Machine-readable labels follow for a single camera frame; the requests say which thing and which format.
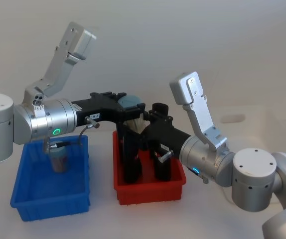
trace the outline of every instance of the robotic arm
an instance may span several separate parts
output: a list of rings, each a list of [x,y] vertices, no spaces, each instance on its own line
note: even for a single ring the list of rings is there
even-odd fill
[[[196,72],[170,83],[195,135],[176,129],[162,104],[154,104],[149,112],[144,111],[145,104],[122,107],[118,101],[125,93],[91,93],[91,98],[75,102],[45,100],[63,88],[73,66],[86,59],[95,39],[82,26],[70,23],[45,76],[25,89],[22,104],[14,106],[11,98],[0,94],[0,162],[11,156],[13,142],[44,139],[47,152],[50,137],[73,132],[77,126],[97,127],[96,122],[103,120],[121,126],[143,114],[151,124],[140,136],[161,155],[160,163],[176,157],[204,183],[212,180],[222,187],[232,186],[233,201],[249,212],[265,209],[275,193],[284,211],[264,223],[263,233],[265,239],[286,239],[286,154],[257,148],[231,152],[226,137],[213,124]]]
[[[243,210],[264,210],[275,193],[284,211],[263,224],[263,234],[265,239],[286,239],[286,154],[257,148],[231,152],[213,124],[196,72],[178,77],[170,87],[176,103],[187,111],[195,136],[158,120],[145,129],[147,137],[158,141],[161,151],[168,149],[165,160],[179,158],[204,183],[232,186],[232,199]]]

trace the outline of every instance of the white label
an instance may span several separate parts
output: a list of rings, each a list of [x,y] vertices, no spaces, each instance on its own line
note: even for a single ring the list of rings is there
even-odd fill
[[[90,115],[89,116],[91,119],[96,120],[98,118],[100,118],[100,113],[94,114],[94,115]]]
[[[169,151],[169,147],[166,147],[165,145],[161,144],[161,148],[165,149],[166,151]]]
[[[76,109],[76,111],[81,111],[82,108],[80,106],[78,106],[77,104],[73,104],[74,108]]]

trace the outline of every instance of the white wall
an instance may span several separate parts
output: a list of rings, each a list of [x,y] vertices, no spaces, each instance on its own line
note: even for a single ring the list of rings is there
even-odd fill
[[[0,0],[1,93],[21,102],[70,21],[98,40],[56,98],[124,91],[185,121],[168,82],[196,70],[211,106],[286,100],[286,0]]]

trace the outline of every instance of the blue plastic bin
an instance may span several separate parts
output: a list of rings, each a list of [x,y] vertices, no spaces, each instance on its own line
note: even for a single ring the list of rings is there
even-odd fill
[[[53,140],[77,143],[78,136]],[[68,170],[55,173],[49,156],[42,151],[42,141],[26,144],[15,180],[10,205],[17,208],[23,221],[53,218],[89,210],[88,137],[83,146],[67,146]]]

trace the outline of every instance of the red tray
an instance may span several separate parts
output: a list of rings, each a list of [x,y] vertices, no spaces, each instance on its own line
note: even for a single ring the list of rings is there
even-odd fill
[[[182,187],[186,183],[183,167],[179,160],[171,158],[171,180],[159,181],[154,177],[153,160],[148,151],[140,151],[142,176],[135,184],[123,180],[123,167],[120,162],[118,133],[113,132],[113,171],[114,189],[120,205],[179,200]]]

